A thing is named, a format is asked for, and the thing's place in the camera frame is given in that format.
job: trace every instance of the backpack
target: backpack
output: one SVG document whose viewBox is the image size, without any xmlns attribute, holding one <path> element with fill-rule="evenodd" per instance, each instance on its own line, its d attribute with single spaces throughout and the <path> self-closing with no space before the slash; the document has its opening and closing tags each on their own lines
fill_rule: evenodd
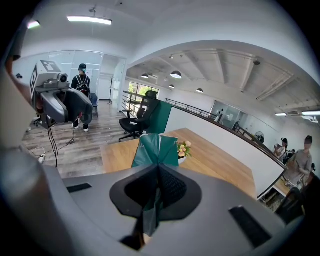
<svg viewBox="0 0 320 256">
<path fill-rule="evenodd" d="M 85 96 L 87 96 L 90 99 L 90 87 L 88 86 L 89 77 L 86 75 L 83 77 L 83 81 L 81 79 L 81 76 L 78 74 L 76 76 L 76 79 L 78 80 L 78 85 L 76 86 L 76 89 L 80 92 L 82 92 Z"/>
</svg>

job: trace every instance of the power strip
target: power strip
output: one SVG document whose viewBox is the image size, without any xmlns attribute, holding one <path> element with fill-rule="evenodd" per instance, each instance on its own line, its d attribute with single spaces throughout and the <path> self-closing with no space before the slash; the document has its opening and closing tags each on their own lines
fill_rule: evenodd
<svg viewBox="0 0 320 256">
<path fill-rule="evenodd" d="M 45 154 L 42 154 L 39 158 L 38 158 L 38 161 L 40 164 L 43 164 L 45 162 L 45 159 L 46 159 L 46 155 Z"/>
</svg>

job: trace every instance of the teal divider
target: teal divider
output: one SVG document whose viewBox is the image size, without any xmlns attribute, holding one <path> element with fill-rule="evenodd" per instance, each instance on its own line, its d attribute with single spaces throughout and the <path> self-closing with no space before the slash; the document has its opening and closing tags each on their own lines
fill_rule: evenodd
<svg viewBox="0 0 320 256">
<path fill-rule="evenodd" d="M 150 118 L 150 127 L 146 130 L 147 134 L 162 134 L 165 132 L 172 105 L 161 101 Z"/>
</svg>

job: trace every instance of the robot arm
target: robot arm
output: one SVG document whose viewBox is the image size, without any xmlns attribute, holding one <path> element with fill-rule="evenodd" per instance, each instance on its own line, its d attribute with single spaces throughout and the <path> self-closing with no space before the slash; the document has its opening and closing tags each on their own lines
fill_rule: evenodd
<svg viewBox="0 0 320 256">
<path fill-rule="evenodd" d="M 54 61 L 40 60 L 33 70 L 32 106 L 40 116 L 40 125 L 46 129 L 55 123 L 74 122 L 79 116 L 86 125 L 92 121 L 92 103 L 82 92 L 70 88 L 67 80 L 68 75 Z"/>
</svg>

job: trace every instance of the wooden desk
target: wooden desk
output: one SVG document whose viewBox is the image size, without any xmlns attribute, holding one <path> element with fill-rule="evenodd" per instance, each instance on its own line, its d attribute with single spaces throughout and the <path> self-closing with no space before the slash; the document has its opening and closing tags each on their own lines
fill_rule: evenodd
<svg viewBox="0 0 320 256">
<path fill-rule="evenodd" d="M 187 128 L 163 135 L 176 137 L 178 142 L 191 142 L 192 157 L 188 157 L 180 167 L 229 182 L 257 199 L 252 172 L 243 163 Z M 138 145 L 139 140 L 134 139 L 101 146 L 105 172 L 112 173 L 131 168 Z"/>
</svg>

